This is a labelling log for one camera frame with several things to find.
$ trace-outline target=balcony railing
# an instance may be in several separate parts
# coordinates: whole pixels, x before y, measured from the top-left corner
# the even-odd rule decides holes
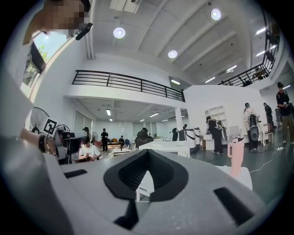
[[[245,87],[269,76],[277,57],[280,41],[280,29],[277,23],[265,11],[263,11],[263,16],[266,27],[266,41],[262,63],[241,74],[238,74],[235,77],[222,81],[218,85]]]
[[[108,73],[91,70],[76,70],[73,85],[107,86],[134,90],[185,102],[183,91],[119,73]]]

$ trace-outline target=fluorescent light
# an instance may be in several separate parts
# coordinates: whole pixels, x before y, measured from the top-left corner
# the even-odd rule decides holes
[[[227,72],[228,72],[228,71],[231,71],[233,68],[236,68],[236,67],[237,67],[237,65],[235,65],[235,66],[229,68],[229,69],[227,70]]]
[[[212,81],[213,79],[215,79],[215,77],[213,77],[213,78],[207,80],[205,83],[209,83],[209,82]]]
[[[171,80],[171,82],[172,82],[172,83],[175,83],[175,84],[177,84],[177,85],[180,85],[180,83],[177,82],[177,81],[175,81],[175,80]]]
[[[159,113],[157,112],[157,113],[155,113],[155,114],[152,114],[152,115],[149,116],[149,117],[152,118],[152,117],[156,116],[157,114],[159,114]]]
[[[178,52],[176,52],[175,50],[171,50],[169,53],[168,53],[168,56],[169,58],[176,58],[176,56],[178,55]]]
[[[264,50],[264,51],[262,51],[262,52],[260,52],[260,53],[258,53],[258,54],[256,55],[256,57],[258,57],[258,56],[262,55],[263,53],[265,53],[265,50]]]
[[[113,31],[113,35],[114,37],[116,37],[117,39],[121,39],[125,36],[125,30],[123,28],[116,28]]]
[[[264,32],[265,30],[266,30],[266,27],[264,27],[264,28],[262,28],[262,29],[258,30],[258,31],[256,32],[256,35],[258,35],[258,34],[260,34],[260,33]]]
[[[221,12],[219,9],[213,9],[211,11],[211,18],[214,20],[219,20],[221,18]]]

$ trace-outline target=electric fan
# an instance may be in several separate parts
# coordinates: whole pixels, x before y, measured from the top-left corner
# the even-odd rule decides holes
[[[50,118],[50,116],[41,108],[33,107],[31,113],[31,119],[29,123],[29,130],[36,134],[41,134],[44,121]]]
[[[97,141],[97,140],[98,140],[98,134],[97,134],[97,132],[93,131],[93,132],[92,132],[92,135],[91,135],[91,137],[90,137],[90,143],[91,143],[91,144],[94,144],[95,141]]]

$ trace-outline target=gray floor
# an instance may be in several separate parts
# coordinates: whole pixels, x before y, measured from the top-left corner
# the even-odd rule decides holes
[[[246,167],[249,171],[257,170],[266,162],[272,161],[259,171],[252,172],[251,179],[253,191],[256,192],[265,203],[269,203],[275,197],[281,195],[287,188],[290,176],[294,172],[294,145],[288,143],[282,145],[283,134],[281,132],[274,133],[274,141],[272,144],[265,146],[259,144],[258,151],[260,153],[249,152],[248,146],[245,145],[244,159],[242,167]],[[283,146],[286,149],[276,151],[274,148]],[[227,149],[224,149],[224,155],[213,154],[208,150],[200,150],[191,155],[193,159],[209,162],[215,166],[231,166],[231,159],[227,156]]]

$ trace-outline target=round ceiling light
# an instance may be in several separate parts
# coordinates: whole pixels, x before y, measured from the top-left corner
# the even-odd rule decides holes
[[[169,52],[169,58],[176,58],[176,56],[178,55],[178,52],[176,52],[175,50],[171,50]]]
[[[219,9],[213,9],[211,11],[211,18],[214,20],[219,20],[221,18],[221,12]]]
[[[117,38],[117,39],[121,39],[125,36],[125,30],[123,28],[116,28],[113,31],[113,35]]]

